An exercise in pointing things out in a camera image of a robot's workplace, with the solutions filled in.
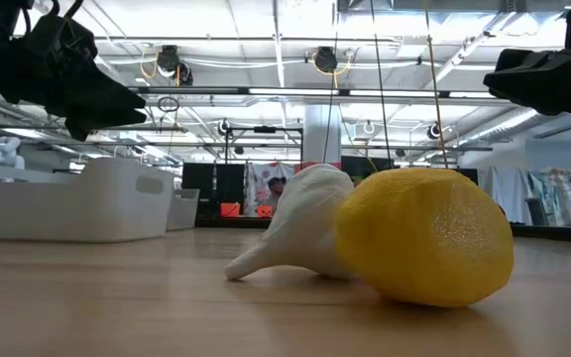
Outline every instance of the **white storage bin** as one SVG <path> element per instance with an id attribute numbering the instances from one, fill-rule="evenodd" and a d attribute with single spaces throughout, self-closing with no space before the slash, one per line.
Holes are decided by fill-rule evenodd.
<path id="1" fill-rule="evenodd" d="M 120 242 L 161 237 L 172 175 L 96 159 L 71 183 L 0 183 L 0 239 Z"/>
<path id="2" fill-rule="evenodd" d="M 183 189 L 171 199 L 167 231 L 195 227 L 199 189 Z"/>

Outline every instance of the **table surface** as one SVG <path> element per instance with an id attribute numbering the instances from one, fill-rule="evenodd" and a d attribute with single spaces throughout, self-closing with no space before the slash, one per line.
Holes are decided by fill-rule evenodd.
<path id="1" fill-rule="evenodd" d="M 571 243 L 517 239 L 506 288 L 440 309 L 291 267 L 226 282 L 260 235 L 0 242 L 0 356 L 571 356 Z"/>

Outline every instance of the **yellow lemon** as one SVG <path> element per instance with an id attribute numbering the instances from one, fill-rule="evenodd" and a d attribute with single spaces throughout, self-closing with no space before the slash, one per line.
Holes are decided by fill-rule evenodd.
<path id="1" fill-rule="evenodd" d="M 336 216 L 337 252 L 383 296 L 435 306 L 465 306 L 508 282 L 513 233 L 499 206 L 448 170 L 375 174 Z"/>

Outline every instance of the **ceiling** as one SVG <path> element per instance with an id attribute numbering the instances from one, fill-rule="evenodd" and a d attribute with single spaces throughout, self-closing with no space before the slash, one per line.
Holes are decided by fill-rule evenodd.
<path id="1" fill-rule="evenodd" d="M 66 9 L 71 1 L 60 3 L 61 8 Z M 174 83 L 159 73 L 154 78 L 147 78 L 146 74 L 154 72 L 153 60 L 161 45 L 178 45 L 180 58 L 193 72 L 194 86 L 330 89 L 332 76 L 319 72 L 310 59 L 319 46 L 333 47 L 336 43 L 339 63 L 348 66 L 337 76 L 339 88 L 379 90 L 382 82 L 384 90 L 430 90 L 433 83 L 431 55 L 422 3 L 374 1 L 375 25 L 368 0 L 339 0 L 341 11 L 337 15 L 333 13 L 335 0 L 87 0 L 74 19 L 95 34 L 98 66 L 127 86 L 174 87 Z M 561 14 L 571 6 L 571 1 L 541 0 L 432 3 L 429 20 L 438 90 L 481 92 L 487 92 L 482 83 L 484 75 L 494 68 L 503 49 L 561 49 L 565 36 Z M 38 0 L 30 14 L 33 24 L 51 7 L 50 0 Z M 506 9 L 521 12 L 509 13 Z M 19 24 L 17 33 L 21 35 L 23 31 Z M 379 59 L 374 33 L 379 43 Z M 251 101 L 252 105 L 245 107 L 239 103 L 252 97 L 218 95 L 216 106 L 209 106 L 199 104 L 200 100 L 210 100 L 208 95 L 174 95 L 180 102 L 192 104 L 182 105 L 177 112 L 165 115 L 155 104 L 160 97 L 161 94 L 146 96 L 152 104 L 148 113 L 153 120 L 150 118 L 143 127 L 159 126 L 162 119 L 163 126 L 171 127 L 175 122 L 188 129 L 187 133 L 155 130 L 99 133 L 89 141 L 107 141 L 114 145 L 123 140 L 136 140 L 143 145 L 148 141 L 213 143 L 221 140 L 217 137 L 217 125 L 223 119 L 249 128 L 258 125 L 300 127 L 304 122 L 304 107 L 308 104 L 296 96 L 280 96 L 274 100 L 256 100 L 254 104 Z M 392 145 L 433 145 L 426 137 L 426 128 L 436 121 L 434 100 L 426 98 L 416 102 L 412 99 L 386 103 L 390 142 Z M 494 103 L 497 101 L 488 99 L 463 103 L 443 101 L 440 114 L 442 125 L 447 128 L 446 140 L 454 141 L 515 109 L 509 103 Z M 383 107 L 379 99 L 350 102 L 347 98 L 341 100 L 339 107 L 346 124 L 344 143 L 367 145 L 384 141 Z M 21 109 L 33 117 L 47 117 L 36 106 L 22 105 Z M 283 134 L 250 134 L 238 141 L 291 144 Z M 78 149 L 84 154 L 89 147 Z M 213 161 L 213 154 L 221 154 L 219 149 L 206 151 L 197 147 L 166 150 L 181 161 Z M 297 160 L 298 155 L 298 149 L 294 148 L 249 148 L 237 157 Z M 386 153 L 372 150 L 370 155 L 385 156 Z"/>

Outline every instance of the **white pillar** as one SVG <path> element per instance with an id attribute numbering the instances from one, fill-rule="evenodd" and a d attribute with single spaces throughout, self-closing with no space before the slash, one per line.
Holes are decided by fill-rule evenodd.
<path id="1" fill-rule="evenodd" d="M 303 161 L 306 165 L 341 162 L 341 111 L 338 105 L 307 105 L 303 125 Z"/>

